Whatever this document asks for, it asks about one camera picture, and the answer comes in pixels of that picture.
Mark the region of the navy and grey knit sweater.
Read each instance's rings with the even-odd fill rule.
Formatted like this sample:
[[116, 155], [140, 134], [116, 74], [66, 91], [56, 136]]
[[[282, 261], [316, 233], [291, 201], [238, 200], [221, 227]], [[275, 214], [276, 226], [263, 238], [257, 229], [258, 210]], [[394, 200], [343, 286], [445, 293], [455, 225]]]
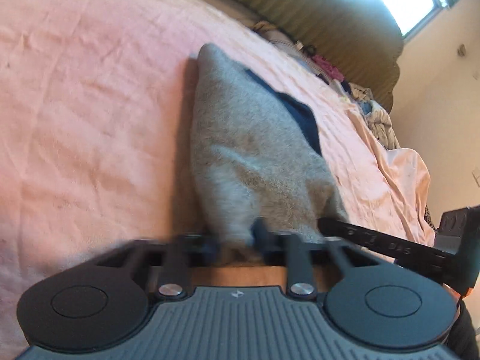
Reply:
[[208, 228], [224, 260], [254, 259], [253, 224], [320, 243], [322, 217], [348, 221], [326, 160], [278, 94], [214, 44], [197, 58], [191, 170]]

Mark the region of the pile of mixed clothes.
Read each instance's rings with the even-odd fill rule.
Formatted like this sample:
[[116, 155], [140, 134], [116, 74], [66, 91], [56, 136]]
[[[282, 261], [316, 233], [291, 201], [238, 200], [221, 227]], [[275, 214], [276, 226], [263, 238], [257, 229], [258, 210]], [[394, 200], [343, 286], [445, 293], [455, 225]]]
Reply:
[[340, 82], [336, 79], [329, 83], [329, 87], [343, 100], [351, 102], [359, 108], [366, 125], [386, 150], [401, 148], [390, 114], [374, 99], [370, 88], [354, 83], [350, 84], [346, 80]]

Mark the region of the magenta garment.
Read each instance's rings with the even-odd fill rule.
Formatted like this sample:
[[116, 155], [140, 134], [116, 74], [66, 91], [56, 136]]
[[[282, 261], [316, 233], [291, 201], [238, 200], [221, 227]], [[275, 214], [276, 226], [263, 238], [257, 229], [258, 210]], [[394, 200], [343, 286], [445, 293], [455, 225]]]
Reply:
[[312, 62], [315, 63], [330, 79], [343, 82], [345, 80], [344, 75], [331, 64], [326, 58], [321, 55], [313, 55]]

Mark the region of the pink bed sheet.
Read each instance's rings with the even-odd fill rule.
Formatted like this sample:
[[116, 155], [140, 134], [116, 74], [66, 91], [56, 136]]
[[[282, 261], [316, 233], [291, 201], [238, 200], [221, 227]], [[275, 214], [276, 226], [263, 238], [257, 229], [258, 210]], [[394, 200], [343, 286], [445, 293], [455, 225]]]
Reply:
[[307, 104], [353, 223], [424, 245], [430, 176], [358, 109], [202, 0], [1, 0], [1, 357], [26, 347], [31, 285], [124, 240], [199, 225], [196, 55], [217, 44]]

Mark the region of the olive striped headboard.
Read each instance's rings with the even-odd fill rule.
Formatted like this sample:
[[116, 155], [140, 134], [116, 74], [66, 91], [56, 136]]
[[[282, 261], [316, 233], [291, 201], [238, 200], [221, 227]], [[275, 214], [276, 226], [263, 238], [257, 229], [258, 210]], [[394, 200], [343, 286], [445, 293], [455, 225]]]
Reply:
[[386, 111], [394, 105], [404, 49], [382, 0], [233, 0], [315, 49], [346, 80], [370, 88]]

